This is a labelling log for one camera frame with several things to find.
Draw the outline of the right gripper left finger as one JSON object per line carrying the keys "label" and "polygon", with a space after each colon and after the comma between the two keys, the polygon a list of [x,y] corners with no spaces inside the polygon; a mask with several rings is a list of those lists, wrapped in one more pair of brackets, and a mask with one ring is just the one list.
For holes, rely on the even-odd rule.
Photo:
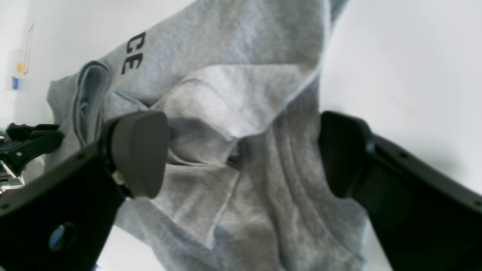
{"label": "right gripper left finger", "polygon": [[161,111],[113,119],[98,141],[1,196],[1,267],[92,271],[127,198],[155,198],[169,140]]}

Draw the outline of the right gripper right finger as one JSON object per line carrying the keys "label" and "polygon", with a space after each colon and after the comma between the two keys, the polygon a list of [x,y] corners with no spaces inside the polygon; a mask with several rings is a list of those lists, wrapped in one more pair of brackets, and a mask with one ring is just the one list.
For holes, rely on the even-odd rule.
{"label": "right gripper right finger", "polygon": [[320,124],[328,185],[365,209],[393,270],[481,270],[480,194],[374,134],[360,118],[324,111]]}

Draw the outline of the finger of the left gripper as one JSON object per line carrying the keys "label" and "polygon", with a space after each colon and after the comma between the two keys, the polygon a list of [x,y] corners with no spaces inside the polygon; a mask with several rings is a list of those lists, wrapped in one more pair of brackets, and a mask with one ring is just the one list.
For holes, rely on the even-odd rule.
{"label": "finger of the left gripper", "polygon": [[58,125],[41,124],[36,126],[7,126],[1,140],[0,161],[1,173],[18,177],[26,165],[35,158],[56,151],[62,144],[64,134]]}

